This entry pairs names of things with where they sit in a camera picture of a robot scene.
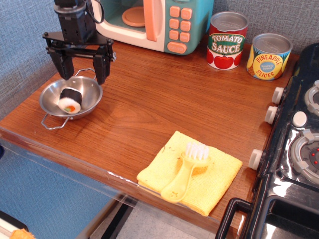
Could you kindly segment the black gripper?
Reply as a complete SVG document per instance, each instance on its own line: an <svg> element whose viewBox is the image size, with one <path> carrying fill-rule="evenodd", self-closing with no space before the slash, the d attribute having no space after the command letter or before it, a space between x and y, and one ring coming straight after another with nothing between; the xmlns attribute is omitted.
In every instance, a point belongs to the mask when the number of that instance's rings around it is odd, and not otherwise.
<svg viewBox="0 0 319 239"><path fill-rule="evenodd" d="M104 84L110 74L110 61L116 60L113 40L98 32L94 32L86 42L65 41L62 32L45 32L42 37L46 40L46 49L55 68L64 80L69 80L74 74L72 57L81 57L93 59L97 82Z"/></svg>

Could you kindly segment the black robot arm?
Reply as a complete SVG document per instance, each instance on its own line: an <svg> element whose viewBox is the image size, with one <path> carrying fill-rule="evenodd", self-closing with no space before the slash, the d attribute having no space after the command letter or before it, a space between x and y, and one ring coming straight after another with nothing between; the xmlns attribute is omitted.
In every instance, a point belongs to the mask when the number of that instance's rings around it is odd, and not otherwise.
<svg viewBox="0 0 319 239"><path fill-rule="evenodd" d="M96 24L104 20L93 14L90 0L56 0L54 11L61 26L60 32L45 32L42 37L47 43L47 53L58 73L64 80L74 74L72 58L81 57L93 60L93 67L99 85L104 84L110 75L110 65L115 61L114 41L98 33Z"/></svg>

